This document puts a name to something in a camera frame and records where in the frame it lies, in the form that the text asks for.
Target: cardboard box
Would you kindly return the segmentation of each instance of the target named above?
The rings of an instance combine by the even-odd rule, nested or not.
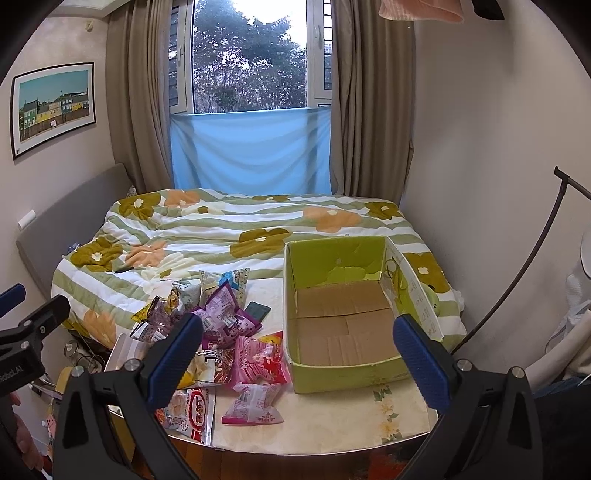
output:
[[[392,339],[400,313],[443,340],[433,305],[387,237],[289,242],[284,276],[284,350],[297,393],[407,377]]]

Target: screw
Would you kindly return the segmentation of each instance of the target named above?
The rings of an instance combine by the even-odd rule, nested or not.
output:
[[[515,378],[523,378],[525,377],[525,372],[521,367],[513,367],[511,369],[511,373]]]
[[[135,372],[141,364],[142,362],[137,358],[130,358],[123,364],[123,368],[125,368],[128,372]]]
[[[72,372],[70,373],[71,376],[73,377],[79,377],[84,373],[84,367],[82,365],[76,365],[73,369]]]
[[[472,362],[466,360],[465,358],[460,358],[456,365],[462,372],[469,372],[472,370]]]

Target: gray upholstered headboard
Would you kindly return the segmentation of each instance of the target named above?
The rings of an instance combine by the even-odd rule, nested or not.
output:
[[[109,208],[125,198],[129,187],[125,167],[117,164],[55,202],[22,231],[18,252],[47,299],[51,298],[53,272],[68,247],[90,242]]]

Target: table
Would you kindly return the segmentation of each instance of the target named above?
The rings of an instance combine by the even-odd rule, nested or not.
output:
[[[282,330],[282,292],[281,278],[248,281],[246,304],[256,301],[271,307],[256,337]],[[285,422],[260,426],[222,424],[223,414],[238,394],[227,387],[217,387],[215,391],[212,447],[235,452],[274,455],[353,452],[425,435],[437,421],[437,413],[427,407],[411,378],[305,395],[294,393],[292,386],[286,385],[274,402]],[[197,443],[177,432],[170,432],[170,436]]]

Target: orange flower pattern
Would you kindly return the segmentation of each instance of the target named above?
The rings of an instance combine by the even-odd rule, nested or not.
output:
[[[117,327],[113,317],[107,312],[97,315],[93,310],[84,314],[82,325],[90,336],[107,348],[113,348],[117,340]]]
[[[197,192],[186,192],[185,190],[169,190],[164,201],[165,207],[186,207],[199,203],[201,197]]]
[[[276,253],[285,247],[285,238],[291,232],[284,228],[273,228],[267,231],[264,228],[248,230],[240,234],[237,244],[230,245],[230,254],[234,258],[250,257],[255,254]]]
[[[133,267],[157,267],[166,256],[166,242],[158,240],[152,245],[133,247],[125,256],[125,264]]]
[[[356,226],[361,216],[355,212],[326,207],[306,207],[304,217],[316,221],[319,232],[336,233],[343,227]]]

